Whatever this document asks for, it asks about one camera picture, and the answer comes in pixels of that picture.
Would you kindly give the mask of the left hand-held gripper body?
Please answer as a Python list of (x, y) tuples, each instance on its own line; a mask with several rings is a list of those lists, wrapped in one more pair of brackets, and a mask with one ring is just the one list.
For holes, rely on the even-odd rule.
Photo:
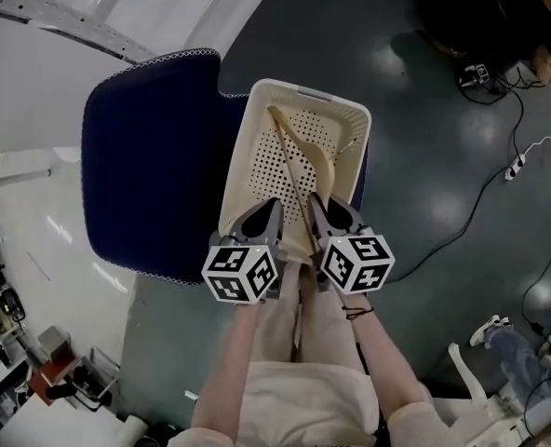
[(201, 274), (215, 299), (228, 304), (278, 300), (284, 262), (278, 259), (281, 231), (274, 237), (221, 237), (214, 232)]

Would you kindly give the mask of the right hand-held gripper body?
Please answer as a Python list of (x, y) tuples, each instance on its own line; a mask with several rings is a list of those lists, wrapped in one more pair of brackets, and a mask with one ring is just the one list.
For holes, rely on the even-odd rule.
[(396, 262), (385, 238), (371, 228), (325, 238), (318, 274), (343, 294), (379, 290)]

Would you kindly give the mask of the wooden clothes hanger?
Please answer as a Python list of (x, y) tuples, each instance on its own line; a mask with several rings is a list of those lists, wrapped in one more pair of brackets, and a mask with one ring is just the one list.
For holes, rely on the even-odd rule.
[(294, 194), (297, 198), (298, 205), (301, 210), (304, 229), (312, 247), (312, 253), (316, 254), (318, 252), (318, 248), (315, 237), (313, 235), (310, 217), (307, 211), (307, 203), (302, 201), (301, 190), (299, 188), (299, 185), (297, 184), (294, 167), (290, 161), (286, 138), (289, 138), (290, 141), (296, 146), (296, 148), (300, 150), (309, 165), (314, 169), (316, 173), (316, 192), (323, 202), (325, 208), (328, 207), (329, 199), (332, 196), (333, 185), (336, 178), (333, 160), (336, 159), (337, 156), (340, 155), (347, 148), (351, 147), (355, 141), (350, 141), (337, 154), (328, 155), (317, 144), (301, 140), (289, 126), (288, 119), (284, 116), (284, 114), (278, 107), (270, 105), (267, 107), (267, 111), (273, 121), (275, 134), (279, 140), (285, 162), (289, 170)]

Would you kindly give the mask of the cream perforated laundry basket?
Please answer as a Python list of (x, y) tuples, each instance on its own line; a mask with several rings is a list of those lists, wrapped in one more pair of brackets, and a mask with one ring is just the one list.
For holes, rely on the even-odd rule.
[(278, 198), (284, 211), (280, 254), (307, 263), (307, 198), (316, 170), (297, 141), (319, 147), (335, 168), (333, 195), (359, 207), (367, 168), (370, 111), (327, 93), (263, 79), (252, 87), (238, 131), (218, 225), (227, 235), (256, 204)]

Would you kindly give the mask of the person's right forearm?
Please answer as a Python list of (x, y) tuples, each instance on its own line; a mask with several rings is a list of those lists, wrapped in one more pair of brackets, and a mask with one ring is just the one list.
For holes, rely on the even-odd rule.
[[(343, 306), (371, 308), (362, 294), (341, 295)], [(426, 400), (411, 366), (372, 313), (351, 321), (385, 420), (412, 403)]]

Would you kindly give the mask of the person's left forearm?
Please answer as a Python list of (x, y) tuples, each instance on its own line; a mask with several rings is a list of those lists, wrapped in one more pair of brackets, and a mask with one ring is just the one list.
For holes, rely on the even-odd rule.
[(220, 355), (196, 402), (191, 427), (221, 433), (236, 443), (261, 313), (262, 303), (235, 308)]

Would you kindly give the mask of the grey box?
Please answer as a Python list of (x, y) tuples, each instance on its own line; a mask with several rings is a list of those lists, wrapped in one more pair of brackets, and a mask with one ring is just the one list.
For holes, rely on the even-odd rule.
[(67, 332), (51, 325), (37, 335), (37, 342), (50, 361), (56, 361), (71, 352), (71, 338)]

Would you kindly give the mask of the black wrist band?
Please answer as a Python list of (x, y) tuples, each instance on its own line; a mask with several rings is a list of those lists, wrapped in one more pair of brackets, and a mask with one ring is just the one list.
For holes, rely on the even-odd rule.
[(364, 307), (348, 307), (348, 306), (343, 306), (342, 307), (342, 310), (345, 314), (345, 318), (349, 321), (354, 321), (355, 319), (361, 317), (361, 316), (364, 316), (368, 313), (372, 313), (373, 312), (373, 308), (364, 308)]

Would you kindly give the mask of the person's beige trousers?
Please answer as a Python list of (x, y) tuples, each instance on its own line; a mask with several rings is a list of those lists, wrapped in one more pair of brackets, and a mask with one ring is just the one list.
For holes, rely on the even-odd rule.
[(320, 291), (313, 267), (285, 265), (279, 298), (261, 304), (253, 362), (303, 362), (365, 372), (354, 330), (334, 290)]

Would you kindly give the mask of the navy blue fabric seat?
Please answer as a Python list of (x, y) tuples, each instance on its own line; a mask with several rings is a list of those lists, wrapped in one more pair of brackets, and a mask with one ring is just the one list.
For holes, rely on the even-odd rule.
[(250, 94), (220, 91), (221, 64), (211, 48), (178, 51), (130, 66), (89, 95), (82, 200), (89, 243), (103, 260), (206, 284), (201, 271)]

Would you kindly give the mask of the person's white shirt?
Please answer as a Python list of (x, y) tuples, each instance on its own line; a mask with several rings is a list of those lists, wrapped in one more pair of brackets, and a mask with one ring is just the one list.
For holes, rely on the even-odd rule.
[(370, 378), (315, 363), (253, 362), (236, 440), (190, 427), (168, 447), (460, 447), (433, 405), (416, 402), (383, 417)]

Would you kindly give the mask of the white power strip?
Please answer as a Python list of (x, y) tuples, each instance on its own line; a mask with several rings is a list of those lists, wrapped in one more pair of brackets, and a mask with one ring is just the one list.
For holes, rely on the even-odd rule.
[(508, 166), (504, 172), (504, 179), (506, 181), (512, 181), (518, 175), (520, 170), (526, 163), (526, 157), (524, 154), (518, 154), (513, 162)]

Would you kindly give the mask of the white plastic chair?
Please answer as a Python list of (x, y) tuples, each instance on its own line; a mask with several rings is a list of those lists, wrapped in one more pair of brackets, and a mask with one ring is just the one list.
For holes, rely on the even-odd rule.
[(510, 385), (498, 395), (489, 396), (464, 362), (460, 347), (452, 343), (448, 353), (467, 394), (429, 399), (464, 447), (551, 447), (551, 422), (542, 424), (551, 400), (533, 409), (522, 408)]

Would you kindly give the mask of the spare hand-held gripper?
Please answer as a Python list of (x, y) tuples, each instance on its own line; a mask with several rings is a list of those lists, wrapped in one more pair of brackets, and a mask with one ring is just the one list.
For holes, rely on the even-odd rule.
[(457, 84), (459, 88), (482, 86), (490, 80), (490, 74), (484, 64), (471, 64), (458, 71)]

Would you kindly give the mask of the white paper roll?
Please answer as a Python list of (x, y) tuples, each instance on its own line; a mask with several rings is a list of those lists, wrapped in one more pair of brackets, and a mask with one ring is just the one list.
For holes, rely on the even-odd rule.
[(114, 446), (134, 447), (135, 443), (146, 434), (148, 428), (148, 424), (136, 415), (128, 416), (118, 429)]

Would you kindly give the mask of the curved white table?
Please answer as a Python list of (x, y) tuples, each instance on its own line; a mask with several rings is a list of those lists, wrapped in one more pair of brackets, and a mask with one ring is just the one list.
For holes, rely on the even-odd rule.
[(92, 90), (128, 64), (0, 18), (0, 152), (77, 146)]

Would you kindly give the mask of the white perforated metal beam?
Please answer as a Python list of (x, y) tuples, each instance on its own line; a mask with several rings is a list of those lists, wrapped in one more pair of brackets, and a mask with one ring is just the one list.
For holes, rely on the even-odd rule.
[(0, 0), (0, 19), (63, 36), (129, 64), (155, 57), (106, 23), (56, 0)]

